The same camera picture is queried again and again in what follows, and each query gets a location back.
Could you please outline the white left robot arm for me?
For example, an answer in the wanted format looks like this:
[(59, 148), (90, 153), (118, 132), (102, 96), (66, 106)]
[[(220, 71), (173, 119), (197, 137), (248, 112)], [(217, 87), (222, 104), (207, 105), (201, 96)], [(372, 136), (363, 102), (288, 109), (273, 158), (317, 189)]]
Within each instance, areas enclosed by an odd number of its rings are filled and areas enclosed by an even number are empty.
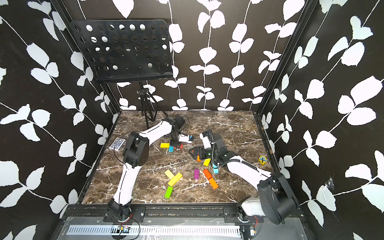
[(168, 135), (171, 142), (180, 146), (192, 143), (193, 137), (182, 134), (185, 119), (176, 115), (163, 118), (157, 125), (143, 131), (131, 132), (126, 140), (123, 151), (123, 172), (116, 193), (109, 201), (104, 222), (125, 223), (133, 217), (131, 209), (132, 194), (135, 182), (142, 166), (149, 159), (150, 145)]

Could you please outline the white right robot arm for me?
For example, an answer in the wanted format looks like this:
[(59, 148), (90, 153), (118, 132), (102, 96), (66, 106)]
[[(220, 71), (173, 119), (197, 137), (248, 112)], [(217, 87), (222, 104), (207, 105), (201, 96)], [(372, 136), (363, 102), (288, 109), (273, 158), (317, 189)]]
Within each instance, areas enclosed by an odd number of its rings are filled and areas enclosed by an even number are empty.
[(266, 217), (278, 225), (299, 208), (299, 202), (286, 177), (280, 173), (271, 173), (244, 160), (239, 154), (229, 151), (222, 137), (208, 129), (200, 134), (203, 146), (199, 147), (194, 158), (210, 159), (216, 168), (227, 169), (242, 178), (257, 191), (257, 197), (248, 198), (240, 203), (240, 215)]

